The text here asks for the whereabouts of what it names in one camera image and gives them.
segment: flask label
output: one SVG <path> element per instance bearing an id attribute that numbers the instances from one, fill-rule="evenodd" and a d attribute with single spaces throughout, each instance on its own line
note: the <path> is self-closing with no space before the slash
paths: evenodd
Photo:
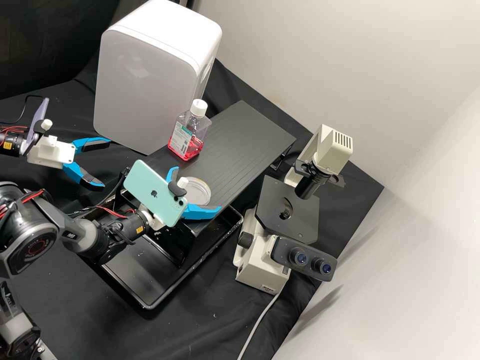
<path id="1" fill-rule="evenodd" d="M 185 156 L 191 139 L 192 132 L 177 121 L 171 135 L 170 147 L 179 155 Z"/>

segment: microscope stage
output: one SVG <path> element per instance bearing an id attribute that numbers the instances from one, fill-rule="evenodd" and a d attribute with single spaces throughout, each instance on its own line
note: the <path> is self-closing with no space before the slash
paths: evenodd
<path id="1" fill-rule="evenodd" d="M 270 233 L 312 244 L 319 235 L 320 199 L 301 199 L 295 188 L 265 175 L 255 217 Z"/>

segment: pink liquid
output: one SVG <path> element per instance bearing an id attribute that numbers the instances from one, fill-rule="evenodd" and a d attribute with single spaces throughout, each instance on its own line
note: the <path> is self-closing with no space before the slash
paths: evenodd
<path id="1" fill-rule="evenodd" d="M 186 149 L 185 155 L 181 155 L 178 152 L 176 152 L 171 146 L 170 146 L 170 141 L 172 141 L 172 138 L 168 140 L 168 148 L 173 151 L 178 157 L 180 157 L 182 160 L 188 161 L 194 156 L 198 155 L 200 151 L 202 151 L 204 147 L 204 142 L 199 140 L 198 138 L 193 135 L 191 137 L 190 143 L 188 144 L 188 148 Z"/>

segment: red cable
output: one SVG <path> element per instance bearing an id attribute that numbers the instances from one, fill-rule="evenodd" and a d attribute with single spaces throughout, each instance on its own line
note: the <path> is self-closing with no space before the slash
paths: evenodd
<path id="1" fill-rule="evenodd" d="M 121 218 L 121 219 L 126 219 L 127 218 L 125 215 L 121 215 L 118 212 L 110 210 L 109 208 L 106 208 L 106 207 L 103 207 L 103 206 L 95 206 L 95 207 L 98 208 L 98 209 L 105 210 L 107 213 L 109 213 L 110 215 L 116 216 L 117 218 Z"/>
<path id="2" fill-rule="evenodd" d="M 24 130 L 26 128 L 27 128 L 26 126 L 7 126 L 7 127 L 2 128 L 0 130 L 0 133 L 5 132 L 5 136 L 3 137 L 3 140 L 0 142 L 0 147 L 4 144 L 5 139 L 7 138 L 7 135 L 9 134 L 9 132 L 22 134 L 22 133 L 25 132 Z"/>
<path id="3" fill-rule="evenodd" d="M 24 198 L 21 203 L 22 204 L 25 204 L 26 202 L 29 202 L 30 200 L 32 199 L 35 199 L 36 197 L 42 195 L 44 193 L 44 189 L 41 189 L 39 191 L 37 191 L 36 193 Z M 0 213 L 0 219 L 3 218 L 5 216 L 5 214 L 7 213 L 7 207 L 5 206 L 5 208 L 3 209 L 3 211 Z"/>

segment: inverted microscope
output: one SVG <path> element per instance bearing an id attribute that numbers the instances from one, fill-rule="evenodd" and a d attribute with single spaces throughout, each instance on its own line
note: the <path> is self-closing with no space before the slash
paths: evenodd
<path id="1" fill-rule="evenodd" d="M 333 278 L 337 259 L 310 246 L 319 236 L 320 201 L 325 184 L 345 186 L 340 175 L 353 153 L 353 140 L 321 125 L 284 181 L 263 178 L 258 204 L 244 216 L 233 256 L 235 279 L 275 295 L 291 270 L 320 281 Z"/>

